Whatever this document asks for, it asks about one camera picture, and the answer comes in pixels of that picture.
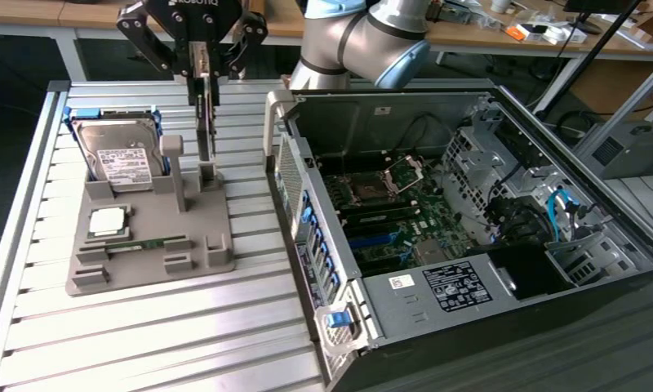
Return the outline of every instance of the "warning label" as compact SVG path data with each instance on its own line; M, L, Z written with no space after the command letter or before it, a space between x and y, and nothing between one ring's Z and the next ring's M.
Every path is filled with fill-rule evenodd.
M423 276L439 307L446 312L493 300L469 261L427 269Z
M111 185L151 182L145 149L101 149L97 155L106 180Z

